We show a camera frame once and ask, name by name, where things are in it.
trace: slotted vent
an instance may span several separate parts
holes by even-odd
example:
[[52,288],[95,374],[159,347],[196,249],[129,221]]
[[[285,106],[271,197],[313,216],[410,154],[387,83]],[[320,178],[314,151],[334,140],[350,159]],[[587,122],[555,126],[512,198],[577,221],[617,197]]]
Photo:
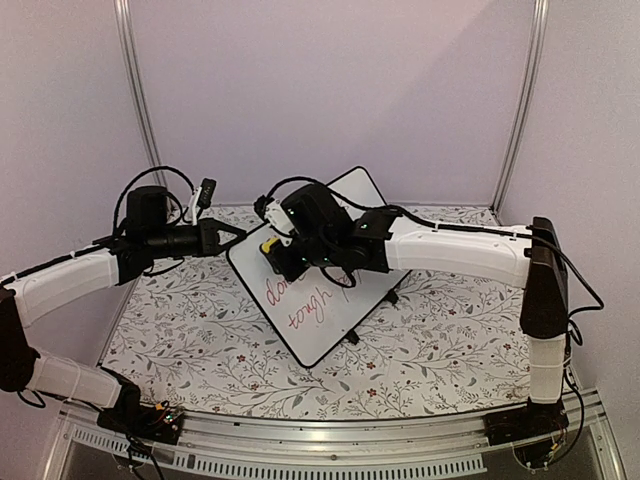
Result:
[[[115,455],[126,455],[129,443],[114,434],[76,425],[74,441]],[[148,462],[146,456],[135,455]],[[482,456],[470,455],[439,462],[425,462],[407,466],[389,467],[280,467],[240,461],[227,461],[208,455],[175,452],[174,468],[201,475],[233,480],[411,480],[456,478],[486,472]]]

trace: metal frame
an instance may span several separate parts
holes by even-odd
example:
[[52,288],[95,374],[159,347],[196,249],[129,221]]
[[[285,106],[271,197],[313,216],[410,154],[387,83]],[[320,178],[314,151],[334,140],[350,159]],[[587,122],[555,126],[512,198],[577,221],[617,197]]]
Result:
[[[597,391],[586,390],[582,396],[585,433],[592,433],[594,444],[601,447],[599,462],[607,475],[605,478],[625,478]],[[564,401],[573,430],[580,418],[580,405],[573,394],[566,394]],[[455,465],[469,468],[471,464],[472,470],[482,471],[482,454],[511,448],[511,444],[489,446],[482,421],[486,413],[390,420],[297,421],[187,412],[178,445],[155,444],[154,453],[163,468],[216,478],[267,476],[259,475],[258,469],[268,471],[269,478],[290,480],[320,479],[320,473],[326,480],[373,480],[385,478],[383,472],[389,472],[389,478],[395,475],[393,478],[398,480],[412,475],[412,478],[446,478],[437,469],[442,467],[444,474],[445,465],[449,470],[452,465],[457,470]],[[124,436],[98,428],[96,416],[96,412],[81,405],[65,406],[44,479],[60,479],[72,442],[116,456],[126,455]],[[423,468],[425,471],[435,469],[437,475],[416,476]],[[463,472],[448,473],[459,476]]]
[[[129,0],[114,0],[116,10],[116,22],[118,24],[118,33],[120,34],[120,44],[122,46],[122,55],[124,57],[125,69],[129,86],[131,87],[131,96],[136,109],[136,117],[140,126],[142,141],[147,153],[147,159],[152,167],[162,165],[160,154],[158,153],[158,145],[156,144],[153,127],[151,126],[151,116],[147,100],[142,88],[142,80],[140,78],[140,66],[138,64],[138,55],[136,53],[136,45],[133,35],[133,27],[131,24],[131,11],[129,9]],[[163,171],[153,173],[154,179],[158,185],[167,186],[167,179]]]
[[522,143],[524,128],[527,123],[529,107],[531,105],[536,78],[538,76],[538,67],[542,57],[542,47],[544,45],[548,10],[548,0],[536,0],[524,82],[522,83],[522,91],[520,92],[516,118],[513,123],[513,128],[511,129],[511,135],[509,136],[507,153],[502,165],[502,171],[500,172],[500,179],[498,180],[498,186],[493,197],[493,203],[491,204],[491,210],[496,212],[497,216],[500,216],[500,212],[504,206],[507,190],[509,189],[509,183],[511,182],[511,177],[513,175],[513,169],[518,157],[518,151],[520,150],[520,144]]

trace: floral tablecloth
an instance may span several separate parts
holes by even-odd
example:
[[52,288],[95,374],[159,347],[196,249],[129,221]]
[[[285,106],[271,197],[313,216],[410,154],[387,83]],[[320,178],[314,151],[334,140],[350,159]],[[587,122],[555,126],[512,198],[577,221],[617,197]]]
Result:
[[[414,207],[431,219],[495,225],[485,208]],[[207,212],[246,229],[249,207]],[[170,263],[157,266],[163,268]],[[300,367],[224,256],[143,278],[102,364],[146,400],[255,417],[355,419],[456,413],[528,395],[522,292],[486,279],[414,271],[316,367]]]

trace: table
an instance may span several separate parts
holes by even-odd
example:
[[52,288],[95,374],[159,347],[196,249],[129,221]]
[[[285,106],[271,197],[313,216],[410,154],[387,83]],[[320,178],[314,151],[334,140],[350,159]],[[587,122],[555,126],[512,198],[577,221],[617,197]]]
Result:
[[[425,218],[496,225],[487,208],[412,207]],[[207,212],[245,228],[250,207]],[[171,262],[159,262],[160,270]],[[102,364],[146,401],[278,419],[421,417],[516,403],[528,395],[522,292],[479,278],[414,271],[316,367],[299,366],[226,259],[189,259],[137,284]]]

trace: whiteboard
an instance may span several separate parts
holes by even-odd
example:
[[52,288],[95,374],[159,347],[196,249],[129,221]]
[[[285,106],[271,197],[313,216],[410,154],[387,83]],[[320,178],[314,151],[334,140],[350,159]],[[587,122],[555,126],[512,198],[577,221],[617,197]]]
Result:
[[[384,205],[367,171],[356,167],[331,183],[337,192],[361,205]],[[351,218],[362,212],[345,206]],[[227,252],[232,268],[282,341],[303,367],[313,367],[360,323],[407,272],[355,272],[358,284],[345,289],[328,282],[318,268],[288,283],[273,273],[260,245],[274,236],[264,224]],[[342,270],[329,268],[334,278]]]
[[534,0],[130,4],[160,156],[217,202],[353,165],[389,201],[493,200]]

